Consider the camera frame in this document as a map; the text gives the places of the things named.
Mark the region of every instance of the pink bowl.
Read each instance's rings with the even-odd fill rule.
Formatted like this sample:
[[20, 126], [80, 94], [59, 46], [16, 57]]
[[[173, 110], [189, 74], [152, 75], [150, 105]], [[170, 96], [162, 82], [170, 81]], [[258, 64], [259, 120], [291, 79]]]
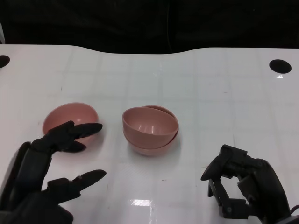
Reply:
[[130, 143], [144, 149], [166, 146], [178, 131], [178, 122], [171, 115], [147, 107], [126, 110], [122, 123]]
[[173, 137], [173, 139], [166, 145], [166, 146], [163, 146], [161, 148], [156, 148], [156, 149], [145, 149], [145, 148], [139, 148], [137, 146], [135, 146], [134, 144], [132, 144], [126, 137], [125, 133], [124, 133], [124, 136], [125, 138], [127, 139], [130, 147], [136, 151], [137, 153], [140, 153], [142, 155], [147, 155], [147, 156], [158, 156], [158, 155], [163, 155], [165, 153], [168, 152], [168, 150], [170, 149], [172, 143], [173, 143], [173, 140], [176, 138], [178, 133], [176, 133], [176, 135]]
[[[75, 125], [96, 123], [99, 120], [97, 112], [87, 104], [69, 103], [57, 107], [51, 111], [43, 122], [43, 134], [50, 129], [72, 120]], [[76, 141], [88, 144], [93, 136], [77, 139]]]

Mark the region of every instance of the black hole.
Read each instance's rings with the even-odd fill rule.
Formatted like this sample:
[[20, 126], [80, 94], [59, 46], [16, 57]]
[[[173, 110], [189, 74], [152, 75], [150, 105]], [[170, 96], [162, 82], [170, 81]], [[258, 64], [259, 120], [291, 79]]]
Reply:
[[4, 66], [7, 66], [9, 63], [10, 58], [6, 55], [0, 55], [0, 68], [3, 68]]
[[288, 62], [280, 59], [271, 61], [269, 66], [273, 71], [280, 74], [286, 74], [292, 70], [292, 67]]

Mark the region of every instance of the upside-down pink bowl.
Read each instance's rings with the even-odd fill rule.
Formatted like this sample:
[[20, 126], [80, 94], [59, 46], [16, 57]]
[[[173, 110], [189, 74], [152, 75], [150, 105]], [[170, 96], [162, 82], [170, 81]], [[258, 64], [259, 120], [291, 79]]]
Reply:
[[[43, 122], [43, 134], [46, 134], [50, 129], [72, 120], [75, 125], [85, 123], [97, 123], [99, 120], [97, 112], [87, 104], [69, 103], [57, 107], [51, 111]], [[93, 138], [77, 139], [76, 141], [83, 144], [88, 144]]]
[[178, 131], [178, 121], [171, 115], [148, 107], [135, 107], [122, 115], [123, 131], [128, 141], [143, 149], [166, 146]]

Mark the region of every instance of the robotic hand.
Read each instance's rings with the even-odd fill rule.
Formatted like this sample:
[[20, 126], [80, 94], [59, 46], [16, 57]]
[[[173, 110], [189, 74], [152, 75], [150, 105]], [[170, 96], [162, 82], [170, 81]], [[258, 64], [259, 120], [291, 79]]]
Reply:
[[[221, 177], [239, 179], [238, 187], [248, 201], [229, 198]], [[201, 177], [209, 180], [208, 197], [215, 196], [224, 218], [248, 219], [257, 216], [263, 224], [299, 224], [291, 214], [285, 191], [270, 164], [247, 156], [247, 151], [223, 145], [219, 155]]]
[[52, 155], [75, 153], [86, 146], [75, 141], [99, 132], [101, 124], [75, 126], [69, 121], [57, 126], [32, 143], [25, 142], [13, 158], [2, 184], [0, 224], [71, 224], [73, 216], [58, 204], [80, 197], [80, 191], [102, 179], [106, 172], [94, 170], [69, 181], [60, 178], [42, 184]]

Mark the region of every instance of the table surface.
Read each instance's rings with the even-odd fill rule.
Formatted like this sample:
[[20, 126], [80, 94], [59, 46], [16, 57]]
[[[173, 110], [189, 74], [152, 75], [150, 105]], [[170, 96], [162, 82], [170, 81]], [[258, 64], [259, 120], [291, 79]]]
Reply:
[[[56, 153], [45, 178], [72, 179], [103, 169], [107, 175], [63, 204], [75, 224], [255, 224], [218, 216], [206, 166], [223, 144], [266, 159], [290, 207], [299, 203], [299, 50], [197, 49], [172, 55], [107, 54], [73, 46], [0, 45], [11, 62], [0, 70], [0, 178], [19, 146], [42, 136], [46, 115], [68, 102], [99, 114], [100, 136], [79, 154]], [[273, 72], [283, 59], [292, 71]], [[133, 152], [121, 115], [131, 107], [161, 105], [180, 125], [172, 150], [161, 157]], [[237, 179], [223, 178], [241, 198]]]

